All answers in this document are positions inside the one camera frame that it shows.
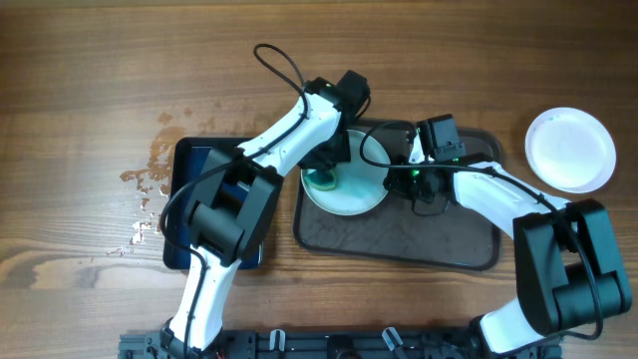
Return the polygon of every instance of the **green sponge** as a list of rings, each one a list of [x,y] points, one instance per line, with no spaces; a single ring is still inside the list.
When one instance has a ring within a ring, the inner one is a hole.
[[[305,175],[304,179],[317,190],[332,190],[337,187],[337,173],[334,170],[315,171]]]

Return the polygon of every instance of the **wooden table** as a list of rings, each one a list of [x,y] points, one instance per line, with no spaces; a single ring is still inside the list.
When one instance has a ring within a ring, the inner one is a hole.
[[[638,287],[635,4],[314,2],[0,11],[1,358],[114,357],[120,334],[175,314],[185,275],[164,267],[155,233],[173,144],[254,136],[296,100],[253,59],[259,42],[306,78],[365,75],[369,116],[452,113],[495,134],[512,174],[572,199],[585,196],[532,173],[523,139],[545,109],[591,113],[618,154],[593,195]],[[226,328],[465,324],[515,295],[509,240],[488,273],[307,253],[290,229],[297,181],[286,180],[263,267],[234,281]],[[636,313],[606,320],[594,343],[567,339],[567,357],[633,357]]]

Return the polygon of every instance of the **gray tray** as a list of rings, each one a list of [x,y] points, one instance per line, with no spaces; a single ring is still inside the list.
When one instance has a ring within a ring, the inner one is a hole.
[[[362,120],[353,130],[368,132],[384,121]],[[381,129],[374,138],[390,157],[406,155],[405,131]],[[498,140],[489,133],[459,129],[468,154],[485,153],[501,163]],[[445,203],[420,203],[418,212],[440,210]],[[297,243],[303,248],[328,254],[373,257],[416,264],[483,271],[492,268],[500,256],[500,231],[478,213],[451,204],[445,213],[419,217],[411,203],[388,193],[366,213],[340,216],[318,207],[306,194],[301,182],[292,225]]]

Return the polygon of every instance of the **white plate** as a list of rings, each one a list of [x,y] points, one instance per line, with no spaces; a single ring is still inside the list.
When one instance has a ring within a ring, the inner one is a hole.
[[[542,180],[571,193],[599,189],[616,167],[616,149],[605,127],[571,108],[540,114],[527,130],[525,154]]]
[[[364,133],[348,130],[350,139],[350,162],[339,164],[335,168],[337,186],[332,190],[318,190],[306,183],[304,179],[307,171],[301,172],[303,188],[315,204],[326,211],[339,215],[361,214],[374,208],[388,194],[383,188],[383,179],[388,169],[382,169],[366,164],[359,156],[359,147],[365,136]],[[372,137],[366,140],[364,148],[366,159],[389,164],[390,157],[379,142]]]

